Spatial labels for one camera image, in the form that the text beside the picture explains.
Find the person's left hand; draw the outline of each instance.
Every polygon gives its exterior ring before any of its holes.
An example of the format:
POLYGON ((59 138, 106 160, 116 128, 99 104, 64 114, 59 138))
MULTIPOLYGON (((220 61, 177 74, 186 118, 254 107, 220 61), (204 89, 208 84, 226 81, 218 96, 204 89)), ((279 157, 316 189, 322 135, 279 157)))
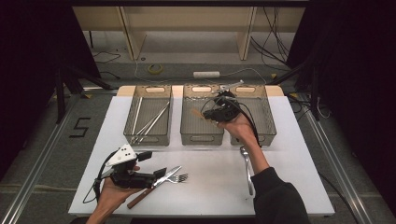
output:
POLYGON ((99 203, 87 223, 103 223, 125 200, 142 189, 123 189, 114 185, 111 178, 106 178, 100 194, 99 203))

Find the brown knife handle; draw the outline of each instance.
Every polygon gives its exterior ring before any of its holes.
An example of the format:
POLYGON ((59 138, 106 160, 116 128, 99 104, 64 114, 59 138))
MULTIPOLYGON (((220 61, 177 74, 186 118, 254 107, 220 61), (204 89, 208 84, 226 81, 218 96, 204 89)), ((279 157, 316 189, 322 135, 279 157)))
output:
POLYGON ((139 194, 139 196, 137 196, 130 203, 128 203, 128 205, 127 205, 128 208, 129 209, 133 208, 137 203, 139 203, 144 198, 146 198, 146 196, 148 196, 153 190, 154 189, 145 189, 145 191, 143 191, 141 194, 139 194))

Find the black sweater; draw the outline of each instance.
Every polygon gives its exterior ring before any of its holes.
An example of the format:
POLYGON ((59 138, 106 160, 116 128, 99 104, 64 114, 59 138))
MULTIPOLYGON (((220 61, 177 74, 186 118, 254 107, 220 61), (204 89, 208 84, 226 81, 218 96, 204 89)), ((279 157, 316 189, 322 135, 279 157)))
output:
POLYGON ((297 189, 281 180, 273 167, 254 175, 251 181, 256 190, 254 210, 258 223, 309 223, 297 189))

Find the knife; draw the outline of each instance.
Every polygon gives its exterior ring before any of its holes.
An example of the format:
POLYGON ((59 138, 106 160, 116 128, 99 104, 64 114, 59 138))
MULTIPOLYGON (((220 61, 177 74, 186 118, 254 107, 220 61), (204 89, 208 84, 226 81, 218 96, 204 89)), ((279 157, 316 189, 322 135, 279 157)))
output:
POLYGON ((152 185, 151 189, 145 189, 145 191, 143 191, 139 196, 137 196, 136 198, 134 198, 130 203, 128 203, 128 208, 131 209, 133 208, 137 203, 139 203, 140 201, 142 201, 146 196, 148 196, 153 190, 155 190, 156 188, 158 188, 161 183, 165 182, 165 180, 169 177, 171 177, 172 175, 174 175, 178 170, 181 169, 181 166, 177 166, 175 168, 173 168, 172 170, 170 170, 168 173, 165 174, 165 176, 161 177, 160 179, 158 179, 157 181, 155 181, 155 183, 152 185))

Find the white table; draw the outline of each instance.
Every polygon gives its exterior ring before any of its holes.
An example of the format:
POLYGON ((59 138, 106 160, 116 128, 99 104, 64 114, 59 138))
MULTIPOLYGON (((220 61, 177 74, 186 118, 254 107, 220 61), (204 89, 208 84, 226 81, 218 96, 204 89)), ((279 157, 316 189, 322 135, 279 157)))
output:
MULTIPOLYGON (((82 201, 106 157, 127 143, 123 129, 131 102, 132 97, 113 97, 71 204, 70 214, 88 216, 95 208, 96 201, 82 201)), ((297 188, 308 215, 334 214, 287 97, 269 97, 269 103, 277 135, 271 146, 262 148, 268 162, 284 181, 291 182, 297 188)), ((131 217, 254 216, 254 196, 248 193, 246 165, 239 147, 230 144, 231 137, 227 132, 219 147, 183 146, 180 136, 181 104, 181 97, 175 96, 168 147, 134 149, 153 151, 151 159, 139 162, 140 172, 152 173, 163 167, 170 170, 181 165, 182 169, 177 174, 188 173, 188 180, 179 184, 165 182, 133 209, 128 209, 126 204, 138 194, 132 195, 114 214, 131 217)))

